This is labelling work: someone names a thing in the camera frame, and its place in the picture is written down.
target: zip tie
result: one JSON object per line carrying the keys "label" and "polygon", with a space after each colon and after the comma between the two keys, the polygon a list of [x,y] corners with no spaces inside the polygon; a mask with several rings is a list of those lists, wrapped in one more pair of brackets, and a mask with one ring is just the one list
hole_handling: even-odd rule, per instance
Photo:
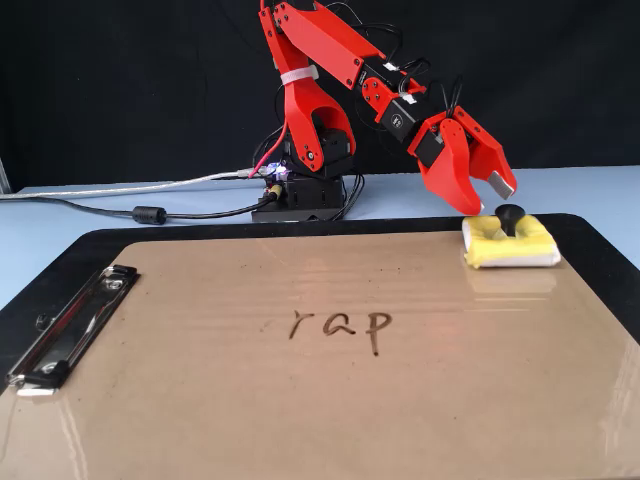
{"label": "zip tie", "polygon": [[296,80],[302,80],[303,78],[313,78],[317,80],[319,77],[318,69],[315,65],[309,65],[305,68],[298,68],[297,70],[291,70],[290,72],[280,75],[283,85],[288,85]]}

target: metal clip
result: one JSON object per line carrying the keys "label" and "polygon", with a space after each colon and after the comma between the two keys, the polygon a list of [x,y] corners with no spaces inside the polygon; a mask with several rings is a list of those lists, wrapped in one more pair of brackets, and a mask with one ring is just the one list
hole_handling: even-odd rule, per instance
{"label": "metal clip", "polygon": [[108,267],[96,272],[56,317],[38,316],[36,328],[42,333],[6,375],[7,385],[21,396],[53,394],[139,276],[133,267]]}

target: yellow sponge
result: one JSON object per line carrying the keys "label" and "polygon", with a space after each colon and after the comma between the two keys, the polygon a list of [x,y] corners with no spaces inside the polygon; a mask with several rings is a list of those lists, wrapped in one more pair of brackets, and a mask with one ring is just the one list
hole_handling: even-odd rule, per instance
{"label": "yellow sponge", "polygon": [[558,246],[546,228],[531,215],[516,224],[516,236],[508,237],[498,217],[470,217],[462,221],[467,250],[464,258],[479,267],[551,267],[560,261]]}

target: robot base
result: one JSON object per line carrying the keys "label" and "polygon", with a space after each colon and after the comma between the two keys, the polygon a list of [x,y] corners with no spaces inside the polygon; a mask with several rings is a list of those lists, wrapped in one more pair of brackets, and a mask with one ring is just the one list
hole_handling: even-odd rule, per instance
{"label": "robot base", "polygon": [[330,180],[291,173],[277,202],[252,214],[254,222],[303,222],[330,220],[344,206],[342,177]]}

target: red robotic arm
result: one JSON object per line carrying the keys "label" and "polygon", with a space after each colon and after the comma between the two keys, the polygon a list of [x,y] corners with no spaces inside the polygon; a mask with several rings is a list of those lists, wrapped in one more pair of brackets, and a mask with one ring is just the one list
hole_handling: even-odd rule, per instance
{"label": "red robotic arm", "polygon": [[355,90],[381,123],[418,159],[428,190],[466,215],[483,206],[470,176],[489,182],[507,199],[516,179],[502,146],[462,108],[449,114],[434,111],[426,88],[413,78],[401,87],[407,72],[329,9],[313,0],[289,0],[271,7],[261,1],[262,28],[285,88],[285,115],[296,159],[310,172],[325,166],[318,121],[345,132],[351,155],[355,139],[340,105],[315,82],[309,58],[345,87]]}

